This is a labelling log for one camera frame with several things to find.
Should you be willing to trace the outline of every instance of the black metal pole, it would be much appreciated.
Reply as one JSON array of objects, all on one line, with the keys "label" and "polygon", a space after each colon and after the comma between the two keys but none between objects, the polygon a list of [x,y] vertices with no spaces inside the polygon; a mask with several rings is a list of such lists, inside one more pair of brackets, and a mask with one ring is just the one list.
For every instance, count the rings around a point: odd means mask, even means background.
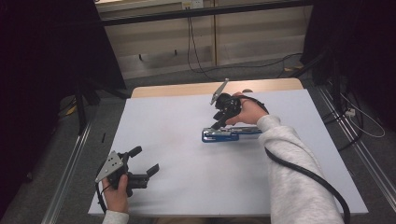
[{"label": "black metal pole", "polygon": [[259,3],[259,4],[240,5],[240,6],[206,7],[206,8],[197,8],[191,10],[155,13],[155,14],[148,14],[142,16],[110,18],[101,21],[82,21],[82,22],[74,22],[67,24],[57,24],[54,25],[54,28],[77,29],[77,28],[88,28],[88,27],[98,27],[98,26],[122,25],[122,24],[139,23],[146,21],[165,21],[165,20],[181,19],[188,17],[212,16],[212,15],[221,15],[228,13],[268,10],[268,9],[277,9],[277,8],[286,8],[286,7],[304,7],[304,6],[311,6],[316,3],[328,2],[328,1],[331,0],[283,0],[283,1],[274,1],[267,3]]}]

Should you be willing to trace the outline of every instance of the white tabletop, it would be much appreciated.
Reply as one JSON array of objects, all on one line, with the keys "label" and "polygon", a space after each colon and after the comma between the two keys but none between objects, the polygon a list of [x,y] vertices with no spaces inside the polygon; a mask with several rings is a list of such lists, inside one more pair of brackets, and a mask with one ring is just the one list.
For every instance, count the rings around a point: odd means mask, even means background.
[{"label": "white tabletop", "polygon": [[[284,125],[296,129],[317,156],[327,180],[343,195],[352,214],[367,213],[341,157],[309,93],[254,92]],[[127,101],[111,150],[143,152],[129,160],[134,174],[159,163],[160,171],[147,189],[134,189],[129,199],[132,215],[268,216],[266,155],[255,139],[203,143],[201,131],[215,121],[211,95],[133,98]],[[96,195],[89,211],[103,214]]]}]

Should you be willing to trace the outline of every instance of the white power adapter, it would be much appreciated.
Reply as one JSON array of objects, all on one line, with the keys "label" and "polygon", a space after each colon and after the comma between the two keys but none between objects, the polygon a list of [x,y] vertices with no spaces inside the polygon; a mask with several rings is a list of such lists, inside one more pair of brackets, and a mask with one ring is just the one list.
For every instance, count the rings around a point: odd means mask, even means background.
[{"label": "white power adapter", "polygon": [[348,108],[346,110],[346,115],[349,116],[349,117],[355,117],[355,109]]}]

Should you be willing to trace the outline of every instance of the hand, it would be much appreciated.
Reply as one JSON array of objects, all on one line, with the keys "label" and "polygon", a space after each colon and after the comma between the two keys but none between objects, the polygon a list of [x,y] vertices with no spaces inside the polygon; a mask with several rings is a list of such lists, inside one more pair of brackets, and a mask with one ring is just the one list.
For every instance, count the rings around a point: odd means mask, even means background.
[{"label": "hand", "polygon": [[[233,96],[243,95],[241,92],[235,93]],[[259,105],[249,99],[241,99],[242,111],[237,116],[227,119],[226,124],[235,124],[244,122],[246,124],[257,124],[257,121],[265,115],[268,115]]]},{"label": "hand", "polygon": [[128,176],[121,176],[119,187],[117,189],[113,189],[113,187],[108,187],[109,185],[110,183],[108,182],[107,178],[102,180],[102,186],[103,189],[105,189],[104,194],[107,203],[107,209],[113,212],[128,214],[128,195],[126,194]]}]

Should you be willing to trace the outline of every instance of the gray carpet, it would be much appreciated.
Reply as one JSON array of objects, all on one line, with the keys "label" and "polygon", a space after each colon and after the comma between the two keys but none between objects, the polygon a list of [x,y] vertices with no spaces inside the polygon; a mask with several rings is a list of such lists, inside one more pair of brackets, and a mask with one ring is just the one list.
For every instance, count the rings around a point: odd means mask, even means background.
[{"label": "gray carpet", "polygon": [[[297,65],[297,60],[298,57],[293,57],[287,60],[285,65]],[[263,64],[264,62],[255,62],[237,65],[260,66]],[[278,77],[281,70],[282,63],[278,63],[267,67],[224,68],[208,72],[207,75],[219,80],[223,80],[226,77],[230,80],[263,79]],[[200,73],[193,73],[192,71],[177,72],[155,77],[126,80],[128,90],[125,92],[130,94],[134,88],[139,86],[210,81],[212,80]],[[330,110],[321,99],[318,89],[312,85],[310,75],[305,74],[302,77],[302,82],[311,94],[319,114],[328,114]],[[99,91],[99,94],[102,97],[101,104],[99,106],[86,107],[88,112],[96,111],[96,116],[56,223],[90,224],[101,223],[102,221],[101,217],[92,217],[87,214],[94,193],[93,180],[100,162],[110,150],[123,111],[124,101],[106,92]],[[362,99],[360,102],[364,111],[373,115],[372,110],[370,110],[369,106]],[[327,125],[327,128],[337,147],[347,144],[348,141],[337,122],[330,123]],[[377,128],[368,119],[365,120],[365,129],[371,133],[377,132]],[[33,170],[33,181],[21,186],[18,195],[9,206],[0,223],[40,223],[42,221],[50,204],[50,199],[56,190],[64,167],[76,143],[77,133],[77,114],[72,114],[59,120],[57,130],[52,136],[45,155]],[[394,150],[396,148],[395,132],[387,130],[386,136],[380,139],[374,139],[364,134],[362,141],[370,149],[370,152],[380,163],[381,168],[394,183],[396,180],[396,173],[394,172],[394,161],[396,159],[396,150]],[[348,170],[353,174],[353,180],[369,209],[369,214],[355,216],[352,218],[351,223],[396,223],[395,212],[390,207],[387,199],[372,179],[353,147],[342,151],[341,157],[346,163]],[[147,224],[150,221],[151,218],[148,217],[131,217],[129,223]]]}]

